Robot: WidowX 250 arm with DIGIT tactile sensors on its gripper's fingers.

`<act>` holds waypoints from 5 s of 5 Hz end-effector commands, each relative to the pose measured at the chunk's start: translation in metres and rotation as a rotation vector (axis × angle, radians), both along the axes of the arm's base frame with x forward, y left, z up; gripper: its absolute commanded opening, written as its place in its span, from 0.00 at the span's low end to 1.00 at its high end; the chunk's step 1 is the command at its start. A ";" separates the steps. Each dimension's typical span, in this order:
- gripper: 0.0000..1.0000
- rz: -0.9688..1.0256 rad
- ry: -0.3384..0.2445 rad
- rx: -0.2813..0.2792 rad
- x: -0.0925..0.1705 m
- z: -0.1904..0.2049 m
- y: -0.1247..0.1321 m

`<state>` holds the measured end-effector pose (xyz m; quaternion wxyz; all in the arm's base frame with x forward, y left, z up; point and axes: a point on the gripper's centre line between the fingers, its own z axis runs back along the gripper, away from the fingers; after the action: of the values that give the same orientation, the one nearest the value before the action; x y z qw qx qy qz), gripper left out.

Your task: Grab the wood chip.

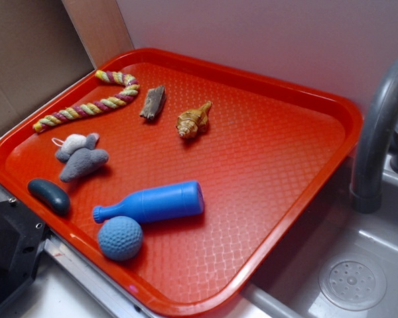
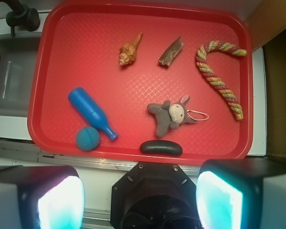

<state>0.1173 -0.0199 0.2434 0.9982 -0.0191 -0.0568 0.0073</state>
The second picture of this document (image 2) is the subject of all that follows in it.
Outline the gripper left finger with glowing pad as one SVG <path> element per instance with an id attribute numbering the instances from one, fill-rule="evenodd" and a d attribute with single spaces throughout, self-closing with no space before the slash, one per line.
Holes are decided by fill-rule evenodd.
<path id="1" fill-rule="evenodd" d="M 71 166 L 0 166 L 0 229 L 80 229 L 84 206 Z"/>

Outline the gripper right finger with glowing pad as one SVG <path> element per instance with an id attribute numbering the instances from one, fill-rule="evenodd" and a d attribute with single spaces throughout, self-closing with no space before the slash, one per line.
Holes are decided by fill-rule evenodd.
<path id="1" fill-rule="evenodd" d="M 196 202 L 205 229 L 286 229 L 286 160 L 207 160 Z"/>

